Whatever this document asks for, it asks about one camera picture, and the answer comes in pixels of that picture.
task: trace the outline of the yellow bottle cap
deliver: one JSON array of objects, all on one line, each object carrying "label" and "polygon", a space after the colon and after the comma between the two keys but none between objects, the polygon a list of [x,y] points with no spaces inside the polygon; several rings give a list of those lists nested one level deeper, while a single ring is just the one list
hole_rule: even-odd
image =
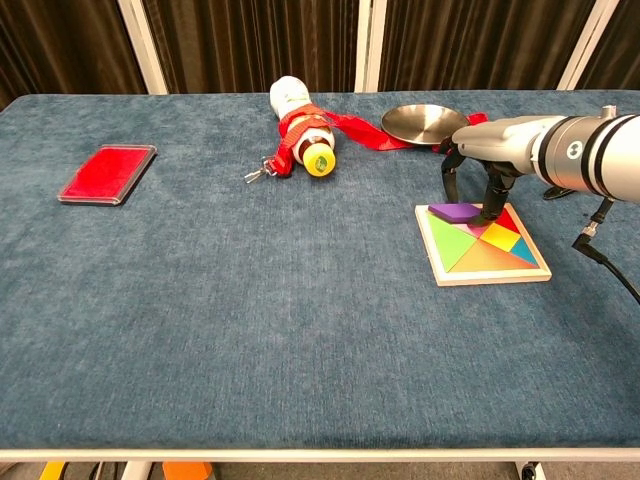
[{"label": "yellow bottle cap", "polygon": [[302,155],[304,167],[314,177],[324,177],[336,166],[336,156],[326,143],[310,145]]}]

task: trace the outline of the floor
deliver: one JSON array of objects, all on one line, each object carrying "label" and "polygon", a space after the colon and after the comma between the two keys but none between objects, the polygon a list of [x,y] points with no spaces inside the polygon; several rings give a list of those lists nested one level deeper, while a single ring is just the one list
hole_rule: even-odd
[{"label": "floor", "polygon": [[[94,464],[73,463],[64,480],[89,480]],[[20,464],[0,480],[38,480],[44,464]],[[548,480],[637,480],[640,463],[547,463]],[[102,476],[112,480],[112,464]],[[155,464],[150,480],[163,480]],[[512,463],[246,464],[216,466],[216,480],[517,480]]]}]

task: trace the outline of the red strap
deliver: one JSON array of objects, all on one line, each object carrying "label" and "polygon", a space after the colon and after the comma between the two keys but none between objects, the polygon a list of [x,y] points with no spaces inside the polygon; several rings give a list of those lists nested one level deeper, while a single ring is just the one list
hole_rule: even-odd
[{"label": "red strap", "polygon": [[[308,115],[313,116],[296,124],[295,127],[289,130],[289,126],[295,118]],[[326,121],[325,117],[331,119],[331,122]],[[467,118],[471,125],[477,125],[478,123],[488,120],[487,115],[482,112],[473,113]],[[298,143],[308,128],[321,128],[326,126],[339,128],[351,140],[372,150],[399,150],[401,148],[411,148],[414,146],[390,136],[388,133],[355,115],[340,115],[322,110],[316,105],[309,103],[289,112],[280,120],[278,130],[282,137],[282,142],[280,142],[278,151],[274,157],[269,161],[269,166],[278,175],[290,175],[294,162],[291,151],[293,146]]]}]

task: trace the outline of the stainless steel dish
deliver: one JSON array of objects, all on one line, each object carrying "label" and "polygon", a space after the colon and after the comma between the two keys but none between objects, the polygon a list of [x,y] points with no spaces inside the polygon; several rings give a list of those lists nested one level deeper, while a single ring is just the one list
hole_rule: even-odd
[{"label": "stainless steel dish", "polygon": [[385,132],[414,145],[439,145],[467,125],[463,114],[439,105],[403,105],[382,117]]}]

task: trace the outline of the metal clip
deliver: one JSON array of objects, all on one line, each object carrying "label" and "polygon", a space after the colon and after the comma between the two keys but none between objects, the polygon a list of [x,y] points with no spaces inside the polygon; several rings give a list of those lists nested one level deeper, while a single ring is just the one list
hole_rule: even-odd
[{"label": "metal clip", "polygon": [[269,175],[270,177],[275,176],[276,172],[273,171],[273,169],[271,168],[271,165],[269,164],[269,161],[272,158],[273,157],[262,157],[260,159],[262,160],[262,167],[260,167],[260,169],[256,170],[255,172],[251,172],[245,175],[244,176],[245,183],[253,183],[259,178],[262,178],[263,175]]}]

